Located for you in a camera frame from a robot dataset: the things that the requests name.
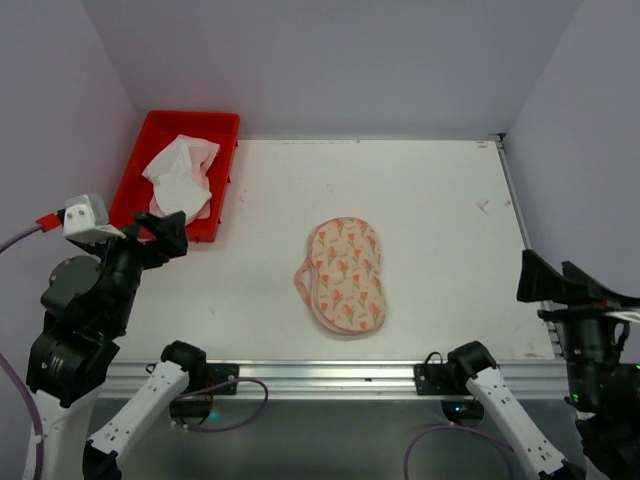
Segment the peach floral mesh laundry bag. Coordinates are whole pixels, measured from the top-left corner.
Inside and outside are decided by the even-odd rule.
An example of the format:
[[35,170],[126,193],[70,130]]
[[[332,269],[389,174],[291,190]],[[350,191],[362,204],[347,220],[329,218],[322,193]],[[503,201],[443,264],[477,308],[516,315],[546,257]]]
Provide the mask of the peach floral mesh laundry bag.
[[381,259],[377,233],[368,222],[334,218],[310,233],[294,284],[329,331],[354,337],[370,334],[384,325],[387,315]]

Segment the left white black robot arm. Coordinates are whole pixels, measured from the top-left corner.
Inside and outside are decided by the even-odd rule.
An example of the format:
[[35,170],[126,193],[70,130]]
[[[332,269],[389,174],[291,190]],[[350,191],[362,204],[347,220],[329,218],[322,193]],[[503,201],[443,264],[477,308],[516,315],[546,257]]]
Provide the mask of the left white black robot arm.
[[31,346],[26,374],[32,430],[23,476],[119,479],[132,447],[159,414],[204,383],[205,352],[175,341],[118,414],[88,432],[143,272],[187,253],[186,215],[139,212],[123,229],[97,224],[82,206],[59,215],[65,237],[83,252],[53,269],[41,296],[43,331]]

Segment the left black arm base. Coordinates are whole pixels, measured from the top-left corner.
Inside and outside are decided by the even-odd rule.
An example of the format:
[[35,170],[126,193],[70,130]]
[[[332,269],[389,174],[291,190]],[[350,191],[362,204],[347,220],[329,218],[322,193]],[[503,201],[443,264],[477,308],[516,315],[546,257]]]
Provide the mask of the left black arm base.
[[216,394],[234,395],[237,392],[239,367],[215,364],[209,367],[204,358],[186,365],[189,382],[185,391],[170,404],[171,420],[180,428],[203,434],[226,433],[237,430],[242,423],[207,427],[205,423],[213,413]]

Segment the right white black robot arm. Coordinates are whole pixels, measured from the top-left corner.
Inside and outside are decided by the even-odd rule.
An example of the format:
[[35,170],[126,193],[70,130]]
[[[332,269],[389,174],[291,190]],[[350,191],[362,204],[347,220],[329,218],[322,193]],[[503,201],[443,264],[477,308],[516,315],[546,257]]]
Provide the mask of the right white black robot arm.
[[[552,302],[539,317],[561,328],[566,363],[564,401],[578,414],[575,427],[583,454],[609,479],[639,476],[639,369],[621,363],[639,300],[616,293],[569,261],[556,271],[536,252],[522,253],[516,294],[522,303]],[[453,382],[464,387],[509,439],[531,479],[583,479],[526,415],[500,367],[478,341],[447,356]]]

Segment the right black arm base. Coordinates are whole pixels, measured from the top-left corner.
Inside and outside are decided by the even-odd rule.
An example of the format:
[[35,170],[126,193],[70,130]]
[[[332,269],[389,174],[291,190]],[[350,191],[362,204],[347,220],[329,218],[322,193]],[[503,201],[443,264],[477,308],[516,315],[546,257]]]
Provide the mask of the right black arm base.
[[440,398],[442,413],[450,423],[474,426],[483,420],[483,406],[456,381],[440,352],[430,352],[423,362],[413,366],[413,381],[418,396]]

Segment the red plastic tray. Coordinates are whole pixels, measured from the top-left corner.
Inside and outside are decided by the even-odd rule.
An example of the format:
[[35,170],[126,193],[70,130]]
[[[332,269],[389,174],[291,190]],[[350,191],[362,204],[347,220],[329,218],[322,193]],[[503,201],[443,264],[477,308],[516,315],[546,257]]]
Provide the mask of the red plastic tray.
[[111,223],[127,226],[141,211],[184,211],[188,239],[213,242],[239,126],[236,113],[149,112],[114,197]]

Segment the aluminium mounting rail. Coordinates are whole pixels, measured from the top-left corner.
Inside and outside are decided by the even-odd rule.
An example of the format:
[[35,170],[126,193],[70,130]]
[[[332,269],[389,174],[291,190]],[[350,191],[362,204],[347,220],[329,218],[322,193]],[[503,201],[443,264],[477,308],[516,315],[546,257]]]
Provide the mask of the aluminium mounting rail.
[[[241,377],[262,380],[276,400],[412,400],[416,360],[235,360]],[[568,395],[566,368],[557,360],[507,360],[500,364],[518,399],[561,400]]]

